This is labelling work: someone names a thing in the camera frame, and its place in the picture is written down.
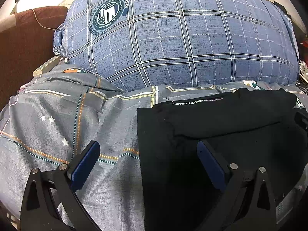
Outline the grey patterned bed sheet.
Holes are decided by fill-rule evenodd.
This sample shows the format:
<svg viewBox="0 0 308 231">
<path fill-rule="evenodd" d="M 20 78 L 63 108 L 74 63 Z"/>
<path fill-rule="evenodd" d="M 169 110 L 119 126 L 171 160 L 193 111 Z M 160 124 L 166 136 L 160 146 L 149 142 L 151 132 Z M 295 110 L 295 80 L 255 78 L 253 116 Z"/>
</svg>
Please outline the grey patterned bed sheet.
<svg viewBox="0 0 308 231">
<path fill-rule="evenodd" d="M 244 80 L 124 92 L 96 74 L 59 64 L 21 86 L 1 110 L 1 202 L 19 218 L 30 171 L 69 163 L 95 140 L 100 158 L 78 198 L 102 230 L 144 230 L 136 110 L 240 88 L 278 90 L 280 85 Z"/>
</svg>

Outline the cluttered bedside items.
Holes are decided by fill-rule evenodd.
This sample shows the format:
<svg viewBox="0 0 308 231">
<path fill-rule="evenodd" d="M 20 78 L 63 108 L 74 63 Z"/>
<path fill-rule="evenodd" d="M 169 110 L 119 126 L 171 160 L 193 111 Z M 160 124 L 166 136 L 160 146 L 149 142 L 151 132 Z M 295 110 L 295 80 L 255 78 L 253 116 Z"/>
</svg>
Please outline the cluttered bedside items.
<svg viewBox="0 0 308 231">
<path fill-rule="evenodd" d="M 307 93 L 307 85 L 308 85 L 308 71 L 307 71 L 307 64 L 299 60 L 299 78 L 296 82 L 296 85 L 302 88 L 305 93 Z"/>
</svg>

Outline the wooden bed frame edge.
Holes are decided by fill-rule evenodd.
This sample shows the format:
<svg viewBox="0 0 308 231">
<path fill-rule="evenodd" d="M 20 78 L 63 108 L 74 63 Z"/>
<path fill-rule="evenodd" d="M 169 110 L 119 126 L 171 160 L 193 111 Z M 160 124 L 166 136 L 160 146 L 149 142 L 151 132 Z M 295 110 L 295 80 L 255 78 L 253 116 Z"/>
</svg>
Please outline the wooden bed frame edge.
<svg viewBox="0 0 308 231">
<path fill-rule="evenodd" d="M 51 59 L 47 60 L 44 64 L 42 64 L 40 67 L 38 67 L 36 70 L 32 72 L 33 77 L 51 71 L 55 66 L 57 66 L 60 59 L 61 59 L 60 56 L 54 56 Z"/>
</svg>

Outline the black pants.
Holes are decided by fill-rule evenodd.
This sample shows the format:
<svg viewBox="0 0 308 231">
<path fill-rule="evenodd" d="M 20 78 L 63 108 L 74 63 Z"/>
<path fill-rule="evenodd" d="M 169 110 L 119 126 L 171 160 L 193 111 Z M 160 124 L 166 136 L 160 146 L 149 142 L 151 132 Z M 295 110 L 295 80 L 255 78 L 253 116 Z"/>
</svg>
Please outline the black pants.
<svg viewBox="0 0 308 231">
<path fill-rule="evenodd" d="M 206 140 L 228 163 L 269 176 L 275 207 L 307 164 L 307 111 L 283 89 L 238 89 L 137 110 L 146 230 L 200 230 L 221 197 L 197 155 Z"/>
</svg>

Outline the blue plaid pillow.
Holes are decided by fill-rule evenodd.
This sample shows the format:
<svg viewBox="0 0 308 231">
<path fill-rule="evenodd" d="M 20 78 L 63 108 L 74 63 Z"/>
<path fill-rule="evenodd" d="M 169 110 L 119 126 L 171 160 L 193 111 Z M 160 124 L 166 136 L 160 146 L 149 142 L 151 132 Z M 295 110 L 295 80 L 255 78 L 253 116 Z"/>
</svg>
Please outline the blue plaid pillow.
<svg viewBox="0 0 308 231">
<path fill-rule="evenodd" d="M 299 76 L 291 20 L 267 0 L 75 0 L 54 52 L 125 91 Z"/>
</svg>

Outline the dark red headboard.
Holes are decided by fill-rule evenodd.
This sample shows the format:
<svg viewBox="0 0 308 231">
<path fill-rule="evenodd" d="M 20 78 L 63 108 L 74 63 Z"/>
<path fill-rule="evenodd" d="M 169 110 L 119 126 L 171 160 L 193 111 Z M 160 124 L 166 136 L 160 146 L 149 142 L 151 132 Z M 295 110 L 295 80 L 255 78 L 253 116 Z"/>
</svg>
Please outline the dark red headboard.
<svg viewBox="0 0 308 231">
<path fill-rule="evenodd" d="M 1 20 L 1 108 L 32 72 L 54 56 L 54 31 L 67 15 L 65 6 L 47 6 Z"/>
</svg>

